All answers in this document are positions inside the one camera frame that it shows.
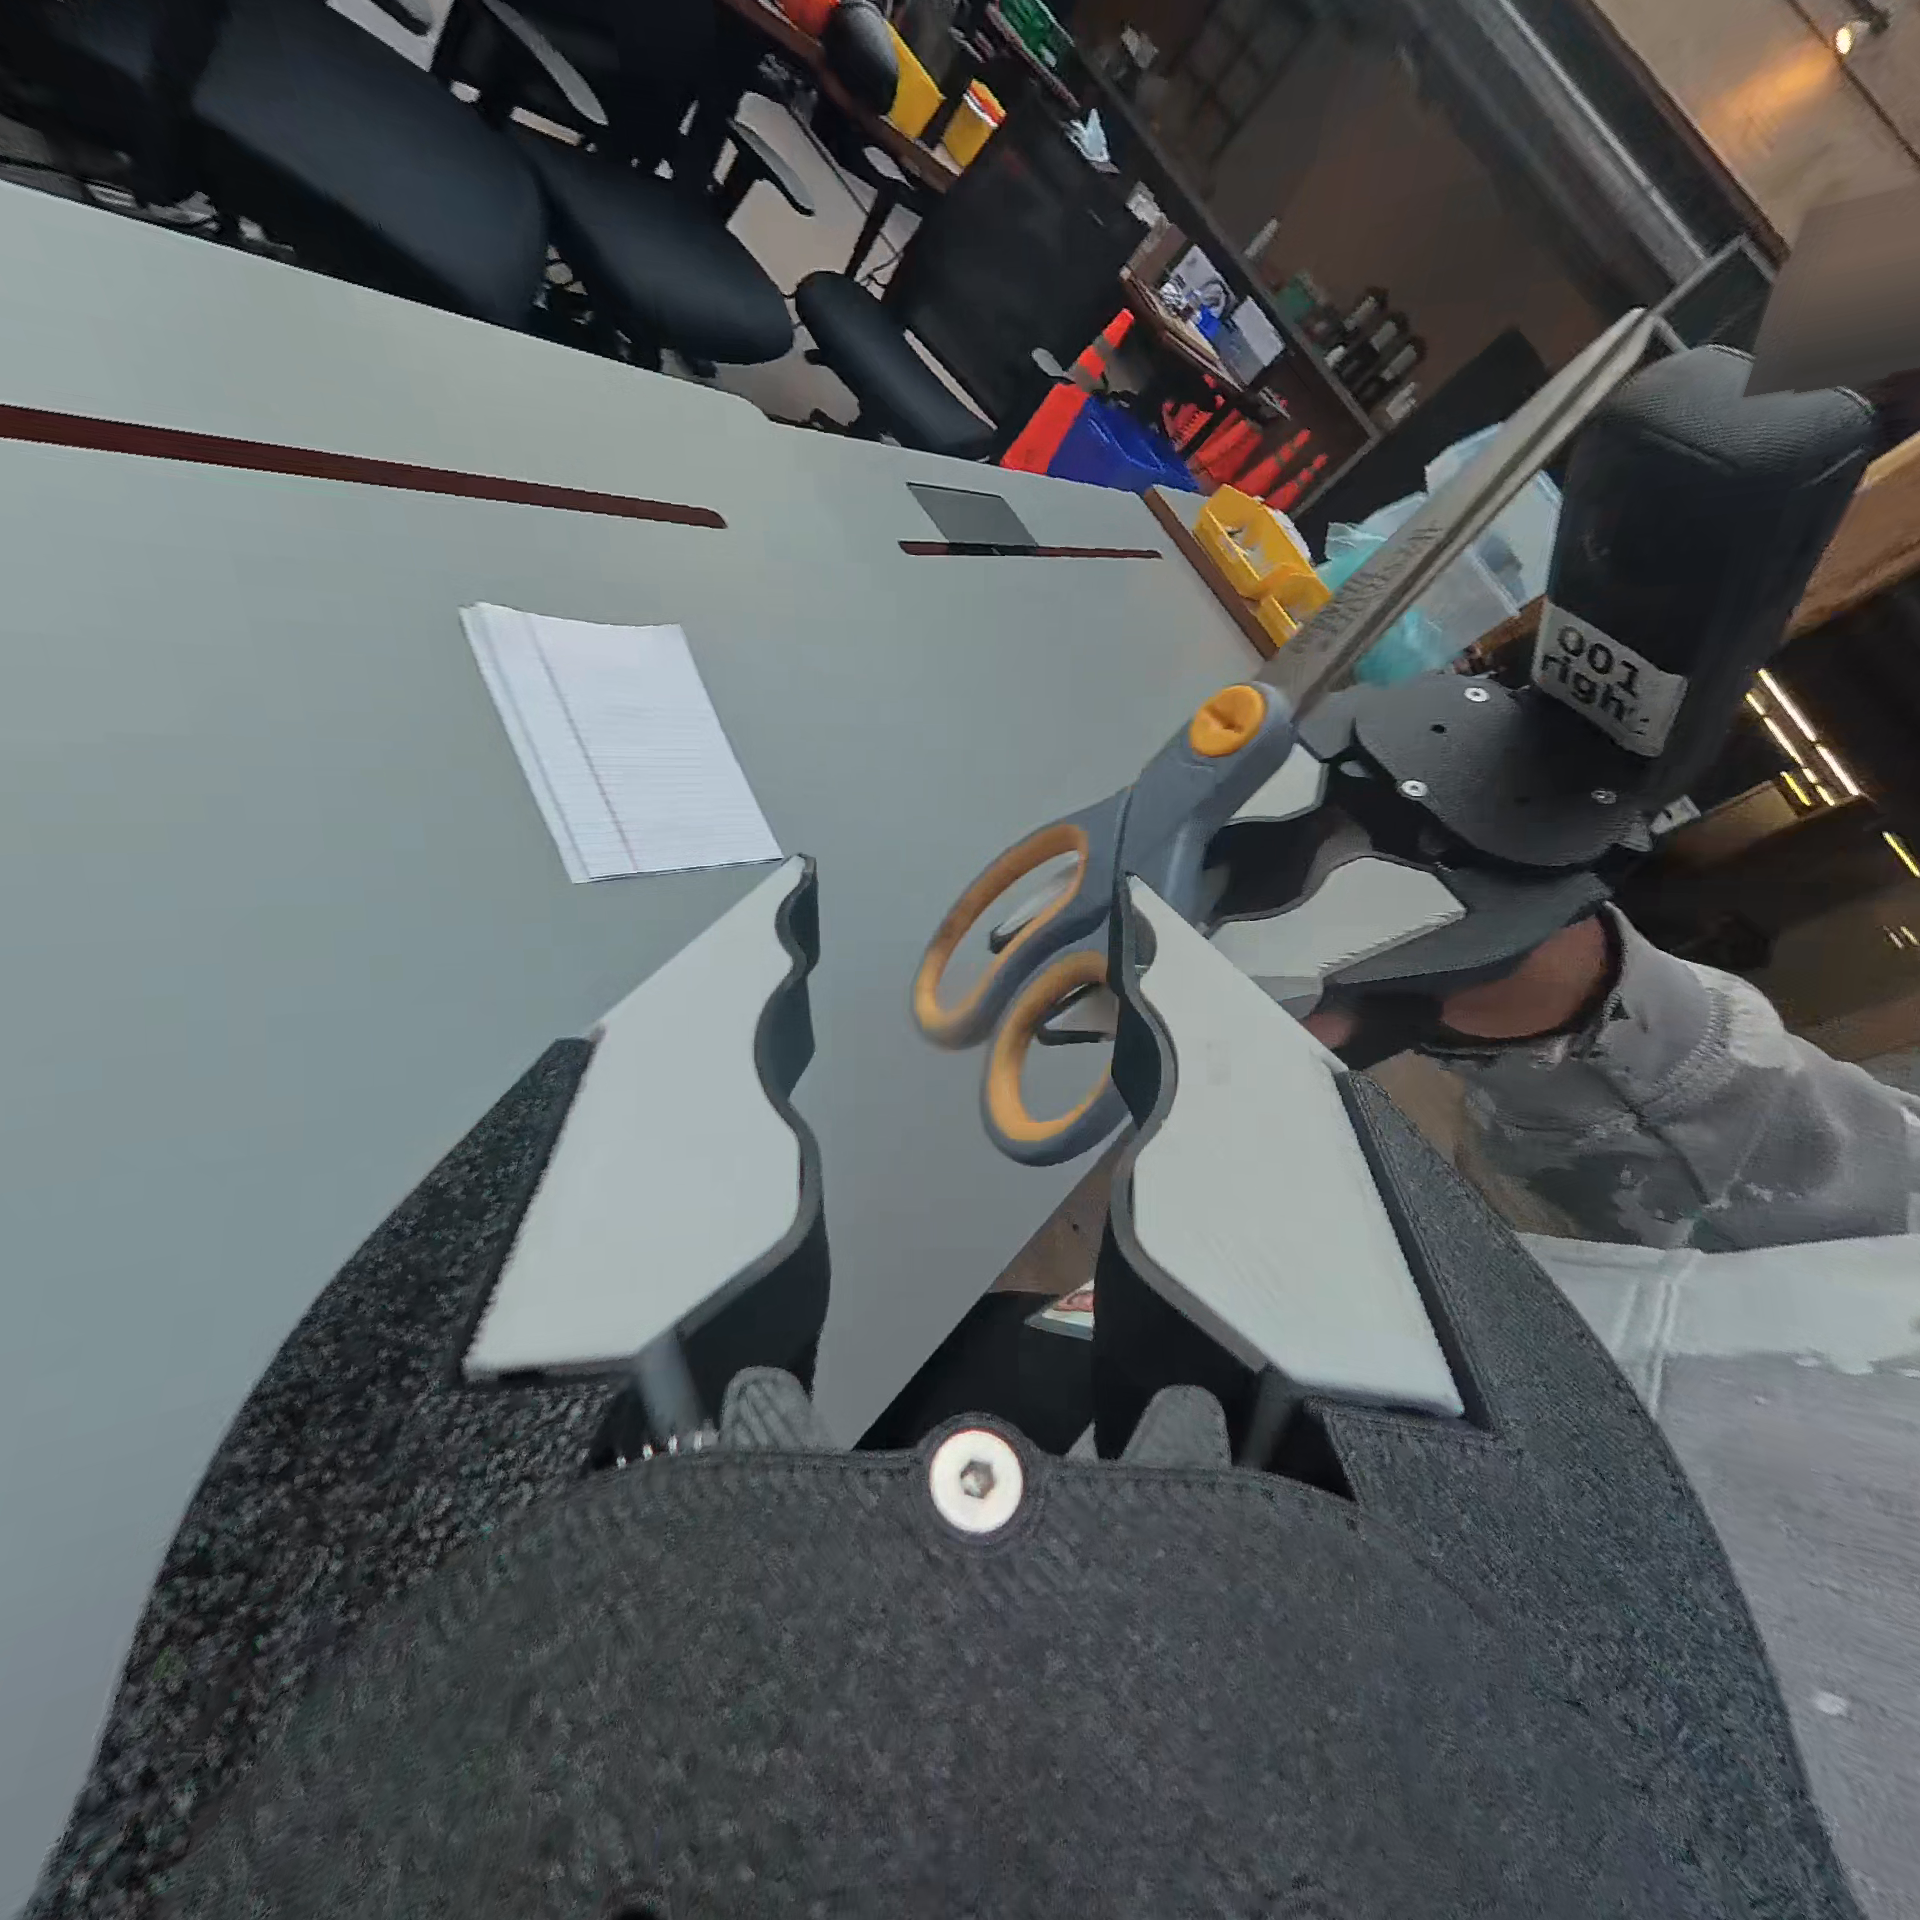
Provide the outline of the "stack of lined paper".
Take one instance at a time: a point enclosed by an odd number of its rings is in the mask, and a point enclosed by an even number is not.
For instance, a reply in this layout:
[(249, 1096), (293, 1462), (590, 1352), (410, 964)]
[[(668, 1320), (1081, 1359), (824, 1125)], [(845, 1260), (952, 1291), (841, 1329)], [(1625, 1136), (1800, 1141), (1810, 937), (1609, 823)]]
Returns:
[(500, 606), (460, 620), (570, 883), (781, 862), (681, 629)]

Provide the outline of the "person's grey hooded sweatshirt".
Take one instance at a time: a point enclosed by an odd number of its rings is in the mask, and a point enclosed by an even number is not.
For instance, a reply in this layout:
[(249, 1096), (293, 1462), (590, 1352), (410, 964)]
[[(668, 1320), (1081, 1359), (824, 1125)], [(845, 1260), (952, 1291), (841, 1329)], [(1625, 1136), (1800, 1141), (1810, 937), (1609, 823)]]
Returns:
[(1679, 1358), (1789, 1358), (1846, 1376), (1914, 1367), (1910, 1235), (1728, 1254), (1543, 1235), (1520, 1241), (1642, 1390)]

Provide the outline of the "person's right hand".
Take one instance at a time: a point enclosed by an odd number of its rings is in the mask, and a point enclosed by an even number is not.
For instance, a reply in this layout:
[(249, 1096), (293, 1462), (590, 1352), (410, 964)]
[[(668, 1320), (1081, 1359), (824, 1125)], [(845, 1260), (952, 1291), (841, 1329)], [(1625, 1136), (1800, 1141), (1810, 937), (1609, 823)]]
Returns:
[(1400, 1053), (1442, 1064), (1473, 1062), (1584, 1028), (1616, 990), (1626, 935), (1625, 913), (1604, 904), (1500, 976), (1448, 995), (1333, 992), (1301, 1022), (1349, 1068), (1373, 1068)]

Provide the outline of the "grey orange scissors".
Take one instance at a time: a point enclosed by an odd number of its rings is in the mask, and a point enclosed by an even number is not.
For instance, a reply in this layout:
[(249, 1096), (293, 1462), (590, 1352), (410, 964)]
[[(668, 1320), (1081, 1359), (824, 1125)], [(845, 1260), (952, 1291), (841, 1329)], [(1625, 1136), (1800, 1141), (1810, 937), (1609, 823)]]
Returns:
[[(1546, 380), (1462, 471), (1356, 567), (1350, 577), (1247, 680), (1206, 694), (1141, 774), (1110, 798), (1000, 849), (945, 909), (909, 987), (921, 1035), (940, 1048), (985, 1044), (978, 1109), (996, 1150), (1020, 1165), (1057, 1165), (1119, 1125), (1103, 1077), (1073, 1109), (1038, 1117), (1024, 1104), (1024, 1056), (1040, 1023), (1109, 983), (1109, 923), (1128, 877), (1194, 920), (1209, 845), (1292, 755), (1305, 718), (1343, 688), (1377, 641), (1468, 544), (1544, 468), (1640, 364), (1657, 317), (1637, 309)], [(944, 976), (970, 928), (1038, 869), (1068, 860), (992, 952), (961, 999)]]

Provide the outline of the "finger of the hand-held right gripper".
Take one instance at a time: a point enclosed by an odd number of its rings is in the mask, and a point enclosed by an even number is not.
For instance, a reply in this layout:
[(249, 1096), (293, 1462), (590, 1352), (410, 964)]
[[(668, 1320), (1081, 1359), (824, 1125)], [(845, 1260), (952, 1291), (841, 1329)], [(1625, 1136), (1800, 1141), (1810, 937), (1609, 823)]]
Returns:
[(1297, 900), (1210, 926), (1206, 942), (1281, 1009), (1308, 1017), (1338, 976), (1468, 913), (1434, 870), (1356, 854)]
[(1418, 849), (1424, 793), (1356, 751), (1295, 747), (1216, 833), (1216, 909), (1450, 909), (1433, 854)]

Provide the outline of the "dark wooden shelf unit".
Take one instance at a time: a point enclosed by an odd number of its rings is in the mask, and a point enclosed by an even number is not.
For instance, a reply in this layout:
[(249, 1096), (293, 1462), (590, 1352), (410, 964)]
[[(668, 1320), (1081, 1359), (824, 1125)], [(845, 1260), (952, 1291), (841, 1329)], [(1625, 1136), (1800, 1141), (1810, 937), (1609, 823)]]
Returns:
[(1383, 285), (1334, 299), (1308, 271), (1264, 265), (1277, 227), (1247, 247), (1165, 224), (1119, 271), (1119, 292), (1170, 364), (1264, 422), (1288, 422), (1350, 456), (1384, 436), (1381, 409), (1408, 391), (1424, 347)]

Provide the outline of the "black office chair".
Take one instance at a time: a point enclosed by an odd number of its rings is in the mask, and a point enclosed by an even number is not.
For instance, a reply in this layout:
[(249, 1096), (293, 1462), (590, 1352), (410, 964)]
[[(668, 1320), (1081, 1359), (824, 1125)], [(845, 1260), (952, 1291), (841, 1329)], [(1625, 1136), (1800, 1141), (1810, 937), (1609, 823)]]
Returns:
[(607, 156), (522, 125), (504, 136), (543, 206), (546, 244), (581, 288), (592, 343), (631, 365), (760, 367), (796, 339), (783, 294), (733, 232), (678, 191)]
[(504, 134), (324, 5), (225, 5), (186, 128), (208, 197), (311, 271), (526, 332), (546, 209)]
[(792, 294), (806, 333), (805, 359), (829, 372), (854, 399), (847, 431), (978, 464), (992, 456), (996, 429), (958, 397), (882, 302), (838, 271), (812, 271)]

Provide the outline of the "teal plastic bag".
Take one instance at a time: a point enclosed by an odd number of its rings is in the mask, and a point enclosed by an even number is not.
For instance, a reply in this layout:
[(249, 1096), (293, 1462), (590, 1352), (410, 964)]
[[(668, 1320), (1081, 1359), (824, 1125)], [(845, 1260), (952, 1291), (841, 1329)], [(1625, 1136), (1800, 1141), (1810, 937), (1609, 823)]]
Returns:
[[(1424, 468), (1424, 484), (1357, 517), (1334, 517), (1316, 550), (1316, 573), (1329, 589), (1370, 557), (1429, 493), (1456, 478), (1497, 438), (1500, 422), (1442, 448)], [(1396, 624), (1356, 664), (1360, 683), (1398, 683), (1450, 664), (1485, 633), (1544, 591), (1561, 488), (1536, 471), (1465, 553), (1453, 560)]]

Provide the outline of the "blue plastic bin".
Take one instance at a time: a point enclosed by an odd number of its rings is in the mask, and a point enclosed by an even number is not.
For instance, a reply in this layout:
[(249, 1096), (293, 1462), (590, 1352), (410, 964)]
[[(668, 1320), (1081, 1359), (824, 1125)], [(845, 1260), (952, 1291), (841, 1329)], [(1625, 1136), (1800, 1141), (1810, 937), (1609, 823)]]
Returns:
[(1177, 448), (1105, 397), (1085, 395), (1050, 451), (1046, 478), (1141, 495), (1149, 488), (1197, 493)]

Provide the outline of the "row of orange cones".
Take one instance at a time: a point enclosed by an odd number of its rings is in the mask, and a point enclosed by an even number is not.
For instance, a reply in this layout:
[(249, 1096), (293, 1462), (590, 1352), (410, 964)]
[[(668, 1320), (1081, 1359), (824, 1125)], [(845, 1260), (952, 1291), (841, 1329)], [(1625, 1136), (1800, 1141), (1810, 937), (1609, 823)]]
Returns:
[(1327, 448), (1287, 413), (1255, 417), (1221, 393), (1165, 399), (1159, 422), (1175, 464), (1199, 492), (1234, 488), (1277, 512), (1308, 501), (1329, 467)]

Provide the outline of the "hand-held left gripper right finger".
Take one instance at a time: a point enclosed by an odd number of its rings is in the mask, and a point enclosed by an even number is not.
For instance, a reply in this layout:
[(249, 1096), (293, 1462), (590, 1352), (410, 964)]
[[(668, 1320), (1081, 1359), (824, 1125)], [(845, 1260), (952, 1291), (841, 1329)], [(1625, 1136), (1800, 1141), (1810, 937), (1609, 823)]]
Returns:
[(1141, 877), (1110, 917), (1128, 1133), (1095, 1261), (1095, 1446), (1197, 1388), (1264, 1468), (1297, 1407), (1468, 1415), (1349, 1073)]

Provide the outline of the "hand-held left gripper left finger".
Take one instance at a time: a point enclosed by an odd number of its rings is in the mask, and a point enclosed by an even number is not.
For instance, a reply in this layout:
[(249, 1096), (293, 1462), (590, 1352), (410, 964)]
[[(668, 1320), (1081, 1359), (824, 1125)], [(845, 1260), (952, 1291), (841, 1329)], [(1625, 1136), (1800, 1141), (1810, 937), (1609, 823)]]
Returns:
[(602, 1015), (469, 1384), (607, 1384), (596, 1446), (706, 1448), (735, 1376), (812, 1382), (832, 1257), (796, 1093), (818, 960), (818, 870), (792, 854)]

